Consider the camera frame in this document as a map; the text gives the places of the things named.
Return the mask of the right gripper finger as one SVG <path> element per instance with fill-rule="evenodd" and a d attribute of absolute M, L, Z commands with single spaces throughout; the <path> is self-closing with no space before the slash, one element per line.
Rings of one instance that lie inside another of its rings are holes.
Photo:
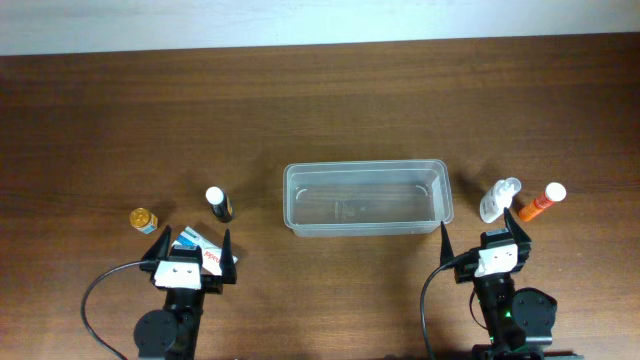
<path fill-rule="evenodd" d="M 451 242 L 449 239 L 448 231 L 446 229 L 446 225 L 444 224 L 444 222 L 440 223 L 440 232 L 441 232 L 440 266 L 445 267 L 455 258 L 455 255 L 454 255 Z"/>
<path fill-rule="evenodd" d="M 514 241 L 518 245 L 530 244 L 531 238 L 526 234 L 526 232 L 520 227 L 520 225 L 516 222 L 513 215 L 511 214 L 508 208 L 504 208 L 503 210 L 504 221 L 506 228 L 511 233 Z"/>

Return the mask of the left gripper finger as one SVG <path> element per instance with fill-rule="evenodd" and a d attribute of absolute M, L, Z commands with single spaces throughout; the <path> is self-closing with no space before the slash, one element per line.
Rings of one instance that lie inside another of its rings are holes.
<path fill-rule="evenodd" d="M 236 272 L 235 261 L 232 253 L 231 233 L 229 229 L 227 229 L 224 234 L 219 266 L 222 273 Z"/>
<path fill-rule="evenodd" d="M 142 256 L 142 261 L 160 261 L 165 259 L 170 247 L 171 226 L 166 225 L 158 239 Z"/>

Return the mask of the white Panadol box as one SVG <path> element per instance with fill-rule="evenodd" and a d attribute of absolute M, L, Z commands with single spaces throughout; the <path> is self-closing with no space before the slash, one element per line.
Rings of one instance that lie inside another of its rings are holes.
<path fill-rule="evenodd" d="M 205 270 L 212 275 L 225 277 L 231 283 L 235 283 L 237 281 L 237 270 L 235 273 L 221 272 L 219 261 L 223 245 L 214 245 L 191 227 L 186 227 L 173 242 L 172 246 L 199 249 L 202 257 L 202 266 Z M 233 257 L 236 266 L 238 258 L 234 254 Z"/>

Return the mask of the small gold lid jar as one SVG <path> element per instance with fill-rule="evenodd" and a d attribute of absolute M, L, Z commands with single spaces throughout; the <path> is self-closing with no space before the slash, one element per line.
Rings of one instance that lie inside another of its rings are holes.
<path fill-rule="evenodd" d="M 157 229 L 158 218 L 146 208 L 136 208 L 129 215 L 132 227 L 143 234 L 150 234 Z"/>

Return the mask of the white nasal spray bottle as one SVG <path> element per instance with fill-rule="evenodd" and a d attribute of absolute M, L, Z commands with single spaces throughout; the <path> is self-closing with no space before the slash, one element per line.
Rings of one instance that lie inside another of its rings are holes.
<path fill-rule="evenodd" d="M 480 202 L 480 217 L 485 223 L 492 223 L 509 208 L 513 198 L 520 192 L 521 182 L 514 177 L 498 180 L 483 196 Z"/>

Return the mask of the orange Redoxon tube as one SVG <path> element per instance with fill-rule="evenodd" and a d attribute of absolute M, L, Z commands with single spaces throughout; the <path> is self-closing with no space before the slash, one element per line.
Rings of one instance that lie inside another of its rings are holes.
<path fill-rule="evenodd" d="M 521 220 L 528 222 L 540 215 L 547 208 L 566 198 L 566 188 L 558 182 L 549 183 L 544 191 L 531 203 L 519 210 L 518 216 Z"/>

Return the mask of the dark bottle white cap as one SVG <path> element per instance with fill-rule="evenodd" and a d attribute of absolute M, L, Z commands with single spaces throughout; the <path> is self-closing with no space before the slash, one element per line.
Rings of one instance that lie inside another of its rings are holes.
<path fill-rule="evenodd" d="M 233 208 L 229 197 L 219 187 L 209 187 L 205 192 L 205 198 L 210 204 L 213 215 L 222 223 L 233 220 Z"/>

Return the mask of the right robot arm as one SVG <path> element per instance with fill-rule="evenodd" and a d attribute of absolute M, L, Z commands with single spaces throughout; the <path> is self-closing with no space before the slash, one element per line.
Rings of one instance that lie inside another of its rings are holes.
<path fill-rule="evenodd" d="M 504 221 L 503 229 L 482 233 L 481 245 L 460 255 L 453 252 L 442 226 L 440 264 L 423 287 L 445 270 L 454 271 L 456 283 L 473 284 L 470 301 L 479 304 L 490 340 L 472 348 L 473 359 L 578 359 L 571 352 L 545 351 L 553 342 L 558 304 L 536 288 L 515 288 L 512 275 L 526 264 L 532 240 L 509 210 L 504 211 Z"/>

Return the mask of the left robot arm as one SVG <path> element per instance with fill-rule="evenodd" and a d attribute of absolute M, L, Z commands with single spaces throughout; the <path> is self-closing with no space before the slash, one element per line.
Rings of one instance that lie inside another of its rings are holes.
<path fill-rule="evenodd" d="M 171 245 L 167 226 L 141 258 L 139 268 L 150 274 L 157 289 L 166 292 L 162 308 L 143 315 L 134 329 L 140 359 L 193 359 L 205 296 L 220 295 L 226 284 L 237 282 L 231 234 L 224 234 L 221 273 L 204 274 L 203 254 L 197 245 Z"/>

